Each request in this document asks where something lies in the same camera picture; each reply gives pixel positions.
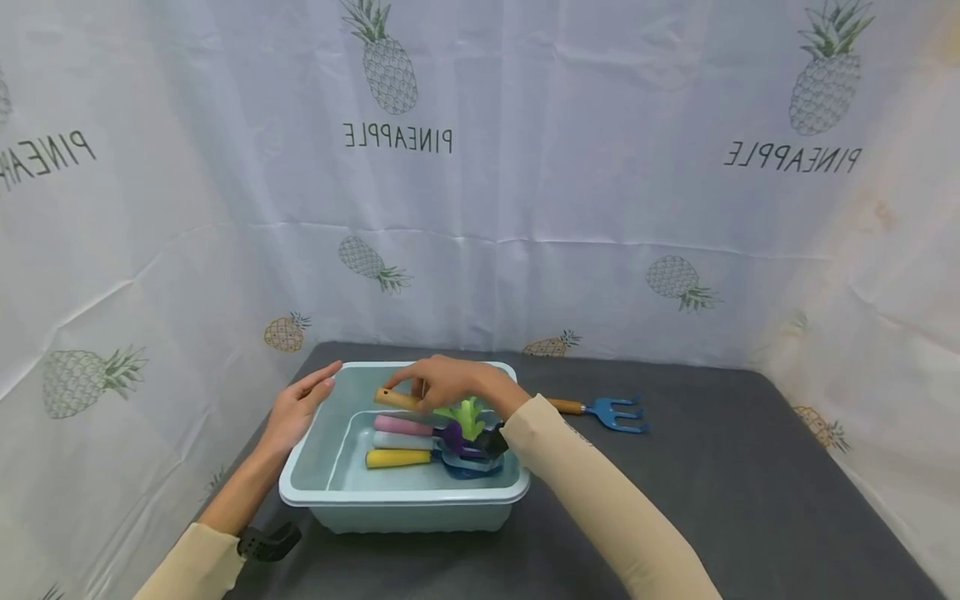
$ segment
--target gray table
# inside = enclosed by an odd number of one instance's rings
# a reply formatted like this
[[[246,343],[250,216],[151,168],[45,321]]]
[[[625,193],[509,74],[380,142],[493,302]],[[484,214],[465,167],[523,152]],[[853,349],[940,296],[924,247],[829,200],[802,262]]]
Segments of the gray table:
[[[335,359],[416,360],[416,348],[321,344],[297,378]],[[762,375],[621,361],[447,352],[512,365],[531,393],[591,401],[643,394],[653,431],[569,422],[666,514],[724,598],[943,598]],[[495,533],[334,536],[276,490],[254,524],[298,524],[277,564],[248,564],[231,600],[625,598],[540,480]]]

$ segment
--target watch strap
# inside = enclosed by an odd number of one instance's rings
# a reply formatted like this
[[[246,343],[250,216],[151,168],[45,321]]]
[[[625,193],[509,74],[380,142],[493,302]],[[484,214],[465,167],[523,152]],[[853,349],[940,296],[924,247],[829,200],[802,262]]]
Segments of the watch strap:
[[[269,536],[255,527],[248,527],[240,536],[237,552],[248,560],[275,563],[282,560],[302,537],[300,528],[289,521]]]

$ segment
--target shower curtain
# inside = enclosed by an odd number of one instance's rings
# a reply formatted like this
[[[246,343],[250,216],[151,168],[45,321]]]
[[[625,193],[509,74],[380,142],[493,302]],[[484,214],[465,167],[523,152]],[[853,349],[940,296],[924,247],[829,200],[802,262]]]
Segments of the shower curtain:
[[[950,6],[9,7],[0,592],[131,597],[343,340],[761,370],[960,594]]]

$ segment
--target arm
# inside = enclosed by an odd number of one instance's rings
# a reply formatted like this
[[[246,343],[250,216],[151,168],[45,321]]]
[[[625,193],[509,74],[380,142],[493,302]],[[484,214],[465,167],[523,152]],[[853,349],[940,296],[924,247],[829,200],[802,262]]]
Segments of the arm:
[[[503,437],[553,490],[633,598],[717,599],[696,552],[657,507],[542,396],[507,420]]]
[[[338,361],[280,392],[260,442],[180,537],[134,600],[219,600],[233,589],[244,558],[238,536],[276,483],[287,455],[333,389]]]
[[[398,371],[385,387],[404,379],[413,379],[423,411],[484,398],[506,421],[511,450],[553,490],[632,597],[720,598],[681,533],[543,397],[530,399],[495,367],[439,355]]]

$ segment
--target person's left hand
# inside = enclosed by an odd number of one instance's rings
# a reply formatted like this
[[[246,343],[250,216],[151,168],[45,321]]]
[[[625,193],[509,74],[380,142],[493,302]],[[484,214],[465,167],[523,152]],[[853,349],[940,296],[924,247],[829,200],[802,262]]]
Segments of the person's left hand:
[[[289,454],[310,427],[314,411],[330,396],[333,375],[343,366],[343,361],[332,362],[277,394],[257,450],[271,455]]]

